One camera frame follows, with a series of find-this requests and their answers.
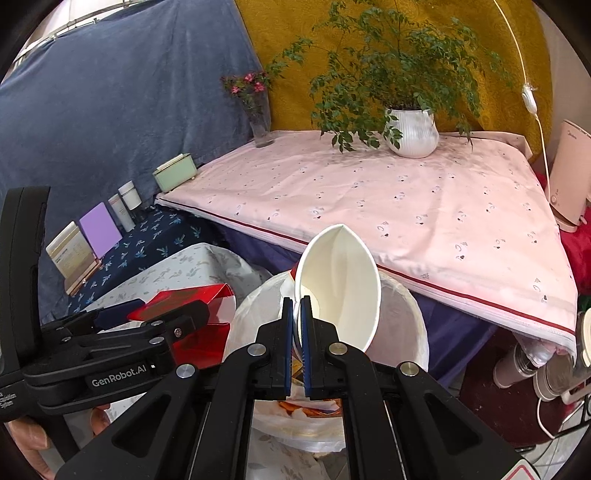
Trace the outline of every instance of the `yellow curtain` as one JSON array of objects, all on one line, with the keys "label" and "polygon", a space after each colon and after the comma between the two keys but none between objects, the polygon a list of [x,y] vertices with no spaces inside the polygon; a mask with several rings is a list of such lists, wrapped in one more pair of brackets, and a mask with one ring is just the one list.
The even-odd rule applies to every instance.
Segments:
[{"label": "yellow curtain", "polygon": [[[537,88],[535,98],[546,138],[550,135],[552,118],[552,80],[550,56],[544,33],[531,0],[498,0],[505,11],[520,44],[526,73]],[[298,36],[312,37],[319,46],[334,47],[339,36],[324,29],[311,33],[312,26],[327,18],[331,0],[236,0],[254,49],[265,65]],[[428,19],[436,25],[449,25],[457,17],[478,35],[480,42],[497,52],[514,79],[512,89],[498,76],[488,74],[479,79],[482,102],[480,118],[470,118],[475,130],[507,131],[525,135],[534,157],[541,152],[541,140],[535,119],[521,100],[523,73],[517,48],[501,13],[492,0],[445,0],[440,2],[384,0],[392,8],[411,18]],[[309,95],[310,79],[326,71],[326,54],[312,49],[303,66],[294,64],[285,72],[285,79],[275,82],[270,93],[273,129],[306,130],[311,128],[310,113],[314,103]],[[454,123],[439,118],[439,131],[454,130]]]}]

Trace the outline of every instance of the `white paper cup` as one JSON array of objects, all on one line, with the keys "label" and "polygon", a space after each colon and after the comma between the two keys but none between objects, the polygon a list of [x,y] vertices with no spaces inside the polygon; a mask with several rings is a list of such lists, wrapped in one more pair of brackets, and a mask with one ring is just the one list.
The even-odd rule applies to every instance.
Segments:
[{"label": "white paper cup", "polygon": [[[308,244],[295,273],[295,304],[309,295],[314,318],[336,326],[339,340],[366,351],[378,328],[381,286],[369,249],[346,225]],[[301,338],[301,325],[298,320]]]}]

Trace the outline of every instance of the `red paper box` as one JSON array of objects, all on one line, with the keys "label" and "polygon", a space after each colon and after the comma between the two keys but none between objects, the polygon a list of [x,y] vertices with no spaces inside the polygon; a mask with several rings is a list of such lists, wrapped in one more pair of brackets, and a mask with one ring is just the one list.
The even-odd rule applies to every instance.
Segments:
[{"label": "red paper box", "polygon": [[207,325],[173,344],[178,365],[193,364],[203,369],[221,363],[230,322],[236,312],[236,297],[227,284],[166,290],[159,292],[146,305],[127,315],[128,320],[147,322],[196,300],[207,304]]}]

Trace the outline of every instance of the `curtain rod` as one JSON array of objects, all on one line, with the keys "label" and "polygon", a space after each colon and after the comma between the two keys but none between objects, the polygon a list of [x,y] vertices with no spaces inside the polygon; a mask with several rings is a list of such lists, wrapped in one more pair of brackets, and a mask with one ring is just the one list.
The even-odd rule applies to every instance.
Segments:
[{"label": "curtain rod", "polygon": [[116,10],[118,8],[126,8],[126,7],[129,7],[130,5],[140,4],[145,1],[146,0],[123,1],[123,2],[115,4],[115,5],[110,5],[109,7],[104,7],[99,10],[95,10],[89,14],[82,16],[82,17],[75,18],[74,20],[70,20],[68,23],[62,25],[61,27],[50,31],[47,35],[45,35],[44,38],[40,38],[39,40],[36,40],[35,42],[31,43],[27,48],[25,48],[22,52],[20,52],[17,55],[17,58],[14,59],[14,61],[12,62],[12,65],[15,66],[21,58],[23,58],[26,54],[28,54],[29,52],[31,52],[32,50],[37,48],[42,43],[56,38],[59,34],[65,33],[64,31],[69,31],[70,27],[75,26],[76,24],[83,22],[84,20],[88,20],[89,18],[92,18],[95,15],[107,13],[111,10]]}]

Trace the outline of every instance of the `finger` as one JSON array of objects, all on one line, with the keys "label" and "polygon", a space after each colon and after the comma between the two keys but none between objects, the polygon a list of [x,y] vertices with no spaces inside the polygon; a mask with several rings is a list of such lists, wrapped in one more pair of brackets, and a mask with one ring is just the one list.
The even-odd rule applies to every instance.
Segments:
[{"label": "finger", "polygon": [[49,438],[37,423],[27,417],[8,423],[8,428],[14,443],[29,464],[45,479],[54,480],[55,475],[50,470],[39,450],[49,448]]},{"label": "finger", "polygon": [[28,450],[46,450],[49,448],[49,437],[45,430],[28,417],[8,423],[12,437],[18,445]]},{"label": "finger", "polygon": [[105,428],[111,424],[109,416],[104,410],[93,408],[90,414],[90,426],[95,435],[101,433]]},{"label": "finger", "polygon": [[43,457],[38,450],[26,449],[16,442],[19,450],[22,452],[23,457],[26,458],[27,462],[41,475],[44,480],[55,480],[56,475],[51,471],[49,466],[45,463]]}]

